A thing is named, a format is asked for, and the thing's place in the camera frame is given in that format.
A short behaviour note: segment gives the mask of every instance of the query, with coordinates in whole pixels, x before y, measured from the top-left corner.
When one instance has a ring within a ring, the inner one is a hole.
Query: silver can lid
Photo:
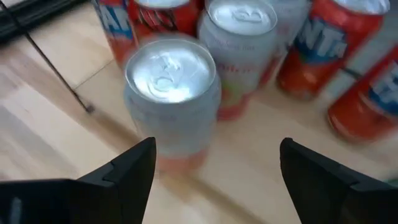
[[[208,6],[211,20],[239,35],[261,35],[277,24],[274,8],[264,0],[214,0]]]
[[[154,9],[168,9],[182,6],[190,0],[135,0],[140,6],[145,6]]]
[[[354,12],[383,15],[390,10],[389,0],[334,0],[340,6]]]
[[[182,103],[204,94],[216,77],[209,51],[177,35],[142,46],[128,61],[126,80],[132,90],[155,103]]]

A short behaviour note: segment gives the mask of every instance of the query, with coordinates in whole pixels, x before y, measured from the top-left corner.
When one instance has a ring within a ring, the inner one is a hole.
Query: orange can
[[[200,13],[197,0],[132,0],[128,13],[138,42],[164,32],[180,32],[196,37]]]
[[[127,0],[93,0],[94,8],[118,65],[122,67],[137,42],[127,14]]]
[[[388,0],[314,0],[277,81],[291,95],[319,94],[369,36],[379,30]]]
[[[351,141],[373,141],[398,127],[398,47],[328,110],[334,129]]]

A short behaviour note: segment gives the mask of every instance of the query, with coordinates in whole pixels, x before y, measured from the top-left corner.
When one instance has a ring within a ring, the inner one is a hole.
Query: aluminum can
[[[274,7],[278,17],[277,33],[279,45],[260,79],[259,88],[263,87],[277,72],[287,50],[292,45],[297,33],[308,16],[310,2],[308,0],[265,0]]]
[[[315,0],[277,76],[281,89],[308,100],[379,30],[388,0]]]
[[[105,36],[120,67],[137,47],[127,14],[127,0],[92,0]]]
[[[332,127],[350,141],[378,140],[398,127],[398,46],[328,110]]]
[[[200,15],[197,0],[135,0],[128,9],[139,42],[162,32],[196,36]]]
[[[221,77],[218,119],[240,117],[276,47],[277,16],[262,0],[214,0],[200,20],[198,36]]]
[[[125,76],[125,104],[141,137],[156,138],[157,167],[169,172],[199,167],[221,101],[209,51],[193,38],[156,37],[130,58]]]

